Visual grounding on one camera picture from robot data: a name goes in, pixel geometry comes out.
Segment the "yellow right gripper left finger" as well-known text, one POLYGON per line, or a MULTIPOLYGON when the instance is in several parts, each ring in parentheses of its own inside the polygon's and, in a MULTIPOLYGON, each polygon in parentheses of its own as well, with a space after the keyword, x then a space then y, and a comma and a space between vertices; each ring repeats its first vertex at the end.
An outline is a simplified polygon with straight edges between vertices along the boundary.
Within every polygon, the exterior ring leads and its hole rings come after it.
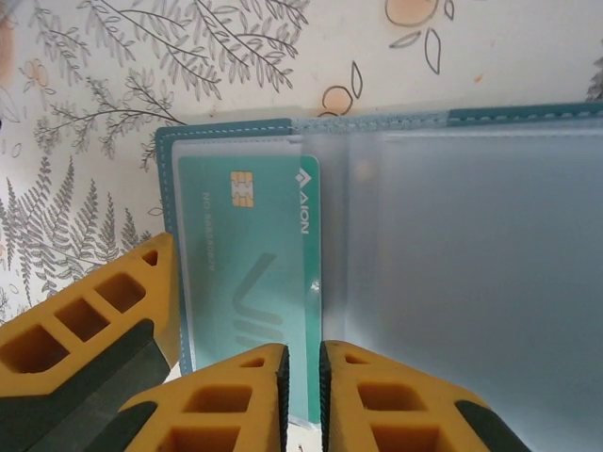
POLYGON ((269 343, 130 398, 155 406, 124 452, 286 452, 289 350, 269 343))

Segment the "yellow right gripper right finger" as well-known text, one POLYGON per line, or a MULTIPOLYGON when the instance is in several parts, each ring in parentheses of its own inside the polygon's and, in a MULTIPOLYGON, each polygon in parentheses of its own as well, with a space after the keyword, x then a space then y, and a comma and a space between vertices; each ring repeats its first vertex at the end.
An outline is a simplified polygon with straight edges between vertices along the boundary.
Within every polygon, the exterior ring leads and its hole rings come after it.
POLYGON ((354 344, 319 353, 322 452, 523 452, 478 395, 354 344))

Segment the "teal AION credit card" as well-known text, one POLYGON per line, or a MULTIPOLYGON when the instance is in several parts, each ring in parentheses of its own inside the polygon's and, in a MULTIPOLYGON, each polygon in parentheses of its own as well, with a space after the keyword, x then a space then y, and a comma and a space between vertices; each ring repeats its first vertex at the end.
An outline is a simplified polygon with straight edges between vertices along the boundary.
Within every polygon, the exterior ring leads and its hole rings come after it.
POLYGON ((310 155, 188 155, 174 166, 185 372, 267 343, 290 353, 292 417, 316 423, 320 175, 310 155))

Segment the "blue card holder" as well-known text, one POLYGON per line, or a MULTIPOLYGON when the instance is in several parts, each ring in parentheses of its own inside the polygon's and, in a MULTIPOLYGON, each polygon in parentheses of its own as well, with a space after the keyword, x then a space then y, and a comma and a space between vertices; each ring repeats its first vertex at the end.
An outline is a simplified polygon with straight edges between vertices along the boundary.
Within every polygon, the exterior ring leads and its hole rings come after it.
POLYGON ((603 452, 603 101, 236 121, 155 135, 165 228, 188 155, 310 155, 321 341, 477 393, 532 452, 603 452))

